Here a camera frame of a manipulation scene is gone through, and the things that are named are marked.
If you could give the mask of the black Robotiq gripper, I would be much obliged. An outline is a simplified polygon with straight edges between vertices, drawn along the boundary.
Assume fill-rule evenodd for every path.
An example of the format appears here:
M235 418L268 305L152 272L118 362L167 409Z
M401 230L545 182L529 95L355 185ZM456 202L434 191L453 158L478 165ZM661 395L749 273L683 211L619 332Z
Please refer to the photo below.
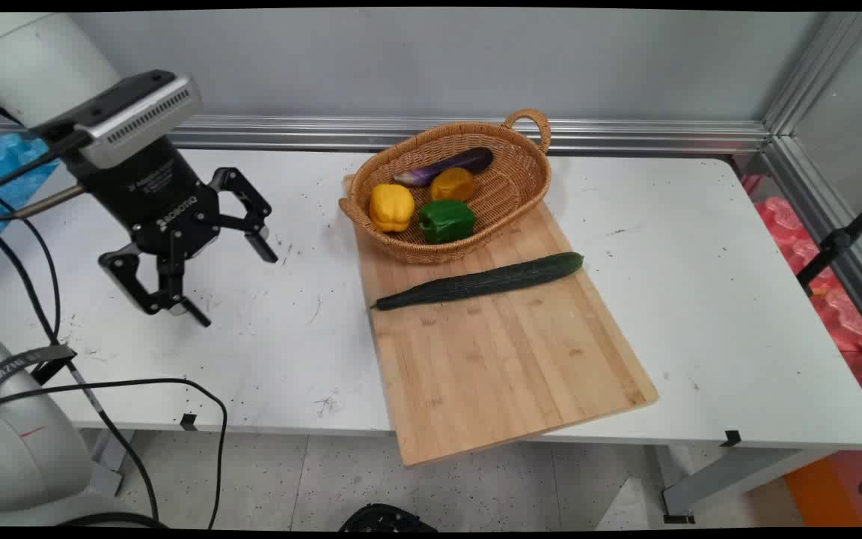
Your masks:
M222 228L239 230L264 262L278 256L267 242L270 204L234 167L218 168L210 188L199 180L166 137L160 137L112 168L98 168L71 157L70 171L123 228L134 243L99 256L98 264L140 311L154 315L189 314L209 327L211 320L184 294L184 259L192 258L218 238ZM218 195L232 193L244 207L243 217L218 212ZM143 253L155 256L158 287L139 280Z

